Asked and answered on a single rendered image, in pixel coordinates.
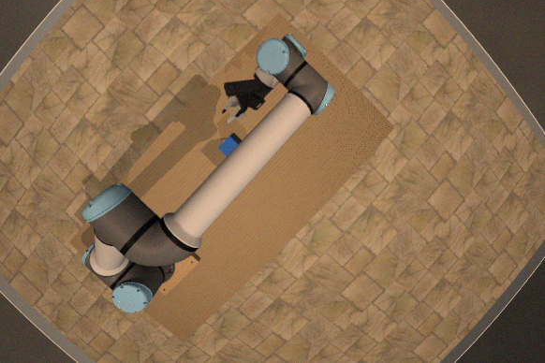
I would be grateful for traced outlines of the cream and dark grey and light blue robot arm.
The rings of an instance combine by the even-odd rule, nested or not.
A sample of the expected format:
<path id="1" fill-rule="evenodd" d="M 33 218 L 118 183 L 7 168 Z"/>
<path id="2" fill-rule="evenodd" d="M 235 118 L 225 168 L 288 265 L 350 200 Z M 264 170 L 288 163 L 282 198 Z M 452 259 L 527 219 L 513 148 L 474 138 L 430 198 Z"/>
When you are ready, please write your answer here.
<path id="1" fill-rule="evenodd" d="M 122 183 L 83 209 L 95 242 L 81 262 L 113 290 L 112 301 L 123 312 L 140 312 L 151 302 L 174 263 L 200 247 L 209 226 L 306 119 L 332 100 L 334 89 L 303 59 L 304 47 L 291 34 L 283 39 L 258 47 L 255 72 L 267 86 L 281 82 L 288 92 L 176 212 L 160 219 Z"/>

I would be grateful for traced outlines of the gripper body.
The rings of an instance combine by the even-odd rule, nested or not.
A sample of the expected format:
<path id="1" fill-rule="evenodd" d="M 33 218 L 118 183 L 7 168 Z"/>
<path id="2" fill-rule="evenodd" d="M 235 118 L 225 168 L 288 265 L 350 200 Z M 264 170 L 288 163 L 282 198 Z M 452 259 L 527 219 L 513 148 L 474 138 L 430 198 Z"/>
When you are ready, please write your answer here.
<path id="1" fill-rule="evenodd" d="M 266 89 L 269 89 L 267 85 L 265 85 L 256 75 L 254 74 L 254 78 L 262 87 L 266 87 Z M 244 104 L 246 101 L 249 103 L 248 107 L 252 108 L 254 110 L 258 110 L 266 101 L 264 97 L 273 89 L 270 88 L 269 90 L 266 90 L 259 86 L 259 92 L 257 94 L 244 94 L 244 95 L 237 95 L 236 97 L 239 100 L 239 104 Z M 263 99 L 263 100 L 262 100 Z M 261 103 L 261 105 L 257 108 L 257 106 Z"/>

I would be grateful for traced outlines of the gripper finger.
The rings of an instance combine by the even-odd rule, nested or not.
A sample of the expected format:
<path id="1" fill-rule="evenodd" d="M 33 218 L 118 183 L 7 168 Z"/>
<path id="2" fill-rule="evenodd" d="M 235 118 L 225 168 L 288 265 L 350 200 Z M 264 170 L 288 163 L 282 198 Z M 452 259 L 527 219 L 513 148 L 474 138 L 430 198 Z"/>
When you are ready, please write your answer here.
<path id="1" fill-rule="evenodd" d="M 227 118 L 227 123 L 232 123 L 236 119 L 243 119 L 245 117 L 245 112 L 248 109 L 249 103 L 246 101 L 244 104 L 241 104 L 240 106 L 236 106 L 234 112 L 230 114 L 229 118 Z"/>
<path id="2" fill-rule="evenodd" d="M 226 103 L 226 105 L 224 106 L 224 108 L 222 110 L 222 113 L 227 111 L 227 109 L 229 107 L 236 107 L 236 106 L 240 106 L 240 105 L 241 104 L 239 104 L 239 100 L 236 98 L 236 96 L 231 96 L 231 97 L 228 98 L 227 103 Z"/>

